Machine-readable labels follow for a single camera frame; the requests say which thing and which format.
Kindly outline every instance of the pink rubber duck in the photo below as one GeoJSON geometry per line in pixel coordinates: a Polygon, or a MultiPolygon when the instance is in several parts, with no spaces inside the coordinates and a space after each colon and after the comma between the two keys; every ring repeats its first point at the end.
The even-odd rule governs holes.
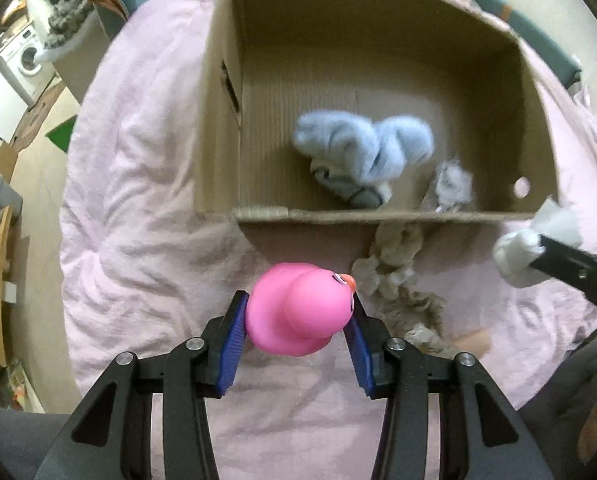
{"type": "Polygon", "coordinates": [[[326,346],[352,317],[356,282],[311,264],[276,264],[254,285],[248,337],[264,352],[300,357],[326,346]]]}

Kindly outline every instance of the box handle hole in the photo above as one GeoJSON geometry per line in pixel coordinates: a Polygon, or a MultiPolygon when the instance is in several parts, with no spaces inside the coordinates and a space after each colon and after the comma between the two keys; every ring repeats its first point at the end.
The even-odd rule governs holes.
{"type": "Polygon", "coordinates": [[[525,198],[530,194],[530,189],[530,179],[522,176],[514,183],[514,196],[518,199],[525,198]]]}
{"type": "Polygon", "coordinates": [[[229,73],[227,72],[227,66],[225,65],[225,61],[223,61],[221,63],[220,70],[221,70],[221,77],[223,79],[223,83],[225,85],[225,88],[227,89],[227,94],[229,95],[230,101],[232,101],[232,106],[234,107],[234,111],[238,115],[239,111],[241,110],[241,107],[238,103],[238,99],[236,97],[236,92],[234,91],[234,85],[232,85],[232,81],[229,78],[229,73]]]}

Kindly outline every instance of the orange beak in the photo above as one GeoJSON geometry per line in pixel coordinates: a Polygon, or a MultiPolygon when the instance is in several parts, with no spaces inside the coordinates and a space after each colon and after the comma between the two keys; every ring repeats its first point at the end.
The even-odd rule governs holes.
{"type": "Polygon", "coordinates": [[[342,277],[343,281],[347,283],[347,286],[352,289],[352,294],[354,294],[354,292],[356,292],[356,280],[354,280],[354,278],[352,278],[349,274],[339,274],[339,276],[342,277]]]}

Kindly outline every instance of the bed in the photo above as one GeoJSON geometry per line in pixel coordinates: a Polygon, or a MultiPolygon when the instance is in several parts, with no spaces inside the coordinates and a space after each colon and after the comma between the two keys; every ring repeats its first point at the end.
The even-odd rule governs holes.
{"type": "MultiPolygon", "coordinates": [[[[448,1],[480,13],[471,0],[448,1]]],[[[82,393],[120,352],[152,356],[198,335],[270,264],[291,258],[345,272],[367,254],[373,226],[239,226],[195,216],[191,164],[212,9],[213,0],[146,2],[111,44],[83,101],[60,218],[66,332],[82,393]]],[[[593,125],[541,58],[526,44],[523,51],[549,117],[562,203],[578,215],[583,248],[597,253],[593,125]]],[[[449,337],[490,330],[483,365],[520,407],[597,328],[597,309],[562,283],[516,290],[498,276],[492,246],[517,228],[443,225],[426,238],[416,270],[420,290],[448,300],[449,337]]],[[[364,304],[372,310],[371,298],[364,304]]],[[[159,408],[155,479],[163,478],[159,408]]],[[[341,335],[307,358],[246,346],[229,394],[208,401],[218,470],[238,480],[369,478],[383,411],[355,383],[341,335]]],[[[432,479],[434,399],[430,419],[432,479]]]]}

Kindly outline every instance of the washing machine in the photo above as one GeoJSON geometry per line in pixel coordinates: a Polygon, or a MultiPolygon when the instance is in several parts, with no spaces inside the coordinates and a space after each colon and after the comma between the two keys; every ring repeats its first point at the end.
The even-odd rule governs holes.
{"type": "Polygon", "coordinates": [[[34,63],[34,55],[40,48],[34,26],[28,25],[0,53],[1,74],[29,108],[36,104],[54,77],[51,63],[34,63]]]}

